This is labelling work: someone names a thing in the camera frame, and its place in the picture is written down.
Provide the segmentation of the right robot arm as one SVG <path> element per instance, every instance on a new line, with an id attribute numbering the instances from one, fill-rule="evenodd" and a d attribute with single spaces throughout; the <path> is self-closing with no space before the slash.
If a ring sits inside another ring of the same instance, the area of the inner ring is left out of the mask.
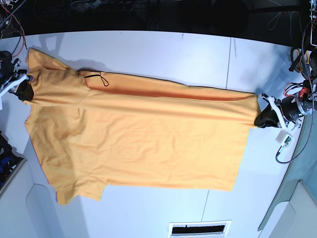
<path id="1" fill-rule="evenodd" d="M 11 93 L 21 101 L 31 101 L 34 96 L 34 91 L 30 85 L 33 77 L 27 75 L 27 70 L 16 69 L 21 64 L 18 56 L 23 49 L 27 49 L 27 46 L 22 24 L 14 14 L 24 3 L 24 0 L 2 0 L 0 2 L 0 35 L 3 36 L 3 32 L 11 26 L 12 20 L 17 23 L 19 27 L 17 32 L 20 34 L 12 52 L 0 52 L 0 96 L 3 97 L 6 93 Z"/>

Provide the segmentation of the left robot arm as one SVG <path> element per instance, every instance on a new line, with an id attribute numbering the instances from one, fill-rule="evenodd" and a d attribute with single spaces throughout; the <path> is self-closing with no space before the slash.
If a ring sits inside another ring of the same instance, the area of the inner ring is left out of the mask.
<path id="1" fill-rule="evenodd" d="M 301 74 L 304 80 L 288 83 L 282 100 L 265 93 L 260 95 L 268 105 L 255 119 L 254 125 L 259 128 L 286 128 L 289 123 L 299 123 L 302 117 L 317 111 L 317 2 L 306 0 L 302 6 L 278 7 L 279 12 L 283 10 L 289 12 L 290 20 L 300 10 L 308 17 L 305 28 L 301 29 L 300 48 L 290 51 L 289 71 Z"/>

